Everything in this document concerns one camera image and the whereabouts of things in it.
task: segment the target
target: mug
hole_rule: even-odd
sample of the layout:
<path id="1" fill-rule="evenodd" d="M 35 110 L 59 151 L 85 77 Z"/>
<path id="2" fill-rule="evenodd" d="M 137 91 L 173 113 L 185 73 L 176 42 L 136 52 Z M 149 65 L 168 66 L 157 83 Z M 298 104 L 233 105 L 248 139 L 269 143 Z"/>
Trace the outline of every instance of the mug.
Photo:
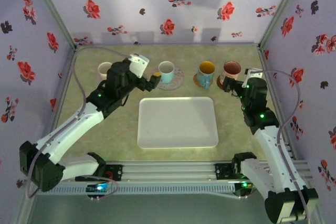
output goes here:
<path id="1" fill-rule="evenodd" d="M 235 80 L 238 79 L 240 71 L 242 70 L 239 63 L 235 61 L 227 61 L 224 63 L 222 73 L 219 76 L 219 82 L 223 85 L 224 79 L 226 76 L 233 78 Z"/>
<path id="2" fill-rule="evenodd" d="M 112 63 L 110 63 L 110 62 L 103 62 L 98 66 L 98 74 L 99 74 L 99 77 L 102 81 L 106 80 L 107 70 L 109 70 L 111 68 L 111 66 L 112 66 Z"/>
<path id="3" fill-rule="evenodd" d="M 199 65 L 197 72 L 197 82 L 200 86 L 209 89 L 215 74 L 215 65 L 210 61 L 204 61 Z"/>
<path id="4" fill-rule="evenodd" d="M 174 64 L 170 61 L 162 61 L 159 64 L 158 70 L 161 73 L 160 82 L 170 83 L 174 77 Z"/>

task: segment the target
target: floral wallpaper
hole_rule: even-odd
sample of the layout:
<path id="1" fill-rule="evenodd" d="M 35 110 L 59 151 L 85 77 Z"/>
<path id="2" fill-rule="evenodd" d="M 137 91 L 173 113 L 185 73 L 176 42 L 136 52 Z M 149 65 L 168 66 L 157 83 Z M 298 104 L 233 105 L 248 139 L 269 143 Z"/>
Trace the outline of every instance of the floral wallpaper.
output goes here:
<path id="1" fill-rule="evenodd" d="M 334 223 L 336 203 L 336 15 L 330 0 L 290 0 L 263 50 L 268 69 L 291 74 L 301 89 L 288 131 L 308 161 L 324 220 Z M 297 100 L 294 83 L 275 73 L 279 104 L 288 116 Z"/>
<path id="2" fill-rule="evenodd" d="M 75 43 L 108 45 L 259 43 L 280 1 L 52 0 Z"/>
<path id="3" fill-rule="evenodd" d="M 19 147 L 45 134 L 71 50 L 42 0 L 1 3 L 0 223 L 9 223 L 24 193 Z"/>

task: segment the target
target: robotic arm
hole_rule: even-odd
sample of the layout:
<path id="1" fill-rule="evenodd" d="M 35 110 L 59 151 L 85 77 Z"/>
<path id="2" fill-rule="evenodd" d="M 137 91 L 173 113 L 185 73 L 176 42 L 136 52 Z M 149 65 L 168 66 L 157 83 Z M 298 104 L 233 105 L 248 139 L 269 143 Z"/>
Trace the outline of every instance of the robotic arm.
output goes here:
<path id="1" fill-rule="evenodd" d="M 235 174 L 247 177 L 261 193 L 272 223 L 303 220 L 306 214 L 294 183 L 299 186 L 309 212 L 314 210 L 318 195 L 314 188 L 308 189 L 299 176 L 282 138 L 280 144 L 277 142 L 279 122 L 273 111 L 266 107 L 266 81 L 261 79 L 261 73 L 253 73 L 260 70 L 247 69 L 244 82 L 226 77 L 223 90 L 232 91 L 232 96 L 240 99 L 244 121 L 263 148 L 272 175 L 261 168 L 253 153 L 236 154 L 232 160 L 232 169 Z M 285 161 L 295 179 L 290 176 Z"/>
<path id="2" fill-rule="evenodd" d="M 114 110 L 124 106 L 129 93 L 138 88 L 142 91 L 155 89 L 161 75 L 156 73 L 147 81 L 143 77 L 149 60 L 141 55 L 112 64 L 107 72 L 107 79 L 86 98 L 85 109 L 78 117 L 78 110 L 60 127 L 32 144 L 29 141 L 21 145 L 19 150 L 20 170 L 28 175 L 30 165 L 37 152 L 47 144 L 38 156 L 32 174 L 32 181 L 41 191 L 53 189 L 60 181 L 83 175 L 103 177 L 105 161 L 95 153 L 83 157 L 62 158 L 64 153 L 89 129 L 107 118 Z M 59 131 L 74 120 L 74 123 Z"/>

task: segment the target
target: round coaster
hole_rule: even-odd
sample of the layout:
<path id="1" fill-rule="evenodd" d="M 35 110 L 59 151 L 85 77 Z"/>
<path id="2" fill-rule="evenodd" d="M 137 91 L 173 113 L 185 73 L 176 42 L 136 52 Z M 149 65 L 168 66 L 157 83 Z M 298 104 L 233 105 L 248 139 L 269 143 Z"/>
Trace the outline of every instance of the round coaster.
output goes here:
<path id="1" fill-rule="evenodd" d="M 199 86 L 200 88 L 204 88 L 203 86 L 201 86 L 201 85 L 198 84 L 198 81 L 197 81 L 197 74 L 194 75 L 194 83 L 195 83 L 197 86 Z"/>
<path id="2" fill-rule="evenodd" d="M 158 68 L 155 68 L 153 72 L 156 73 L 158 71 Z M 156 87 L 162 90 L 174 90 L 179 88 L 183 84 L 183 81 L 184 73 L 180 68 L 175 67 L 173 80 L 170 83 L 159 82 Z"/>

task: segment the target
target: white tray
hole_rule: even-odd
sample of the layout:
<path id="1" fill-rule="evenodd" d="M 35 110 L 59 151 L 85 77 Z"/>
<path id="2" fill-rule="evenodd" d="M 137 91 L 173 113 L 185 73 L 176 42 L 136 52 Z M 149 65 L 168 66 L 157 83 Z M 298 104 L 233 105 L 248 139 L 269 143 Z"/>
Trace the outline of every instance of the white tray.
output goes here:
<path id="1" fill-rule="evenodd" d="M 217 144 L 211 98 L 144 98 L 140 101 L 138 145 L 141 148 L 199 148 Z"/>

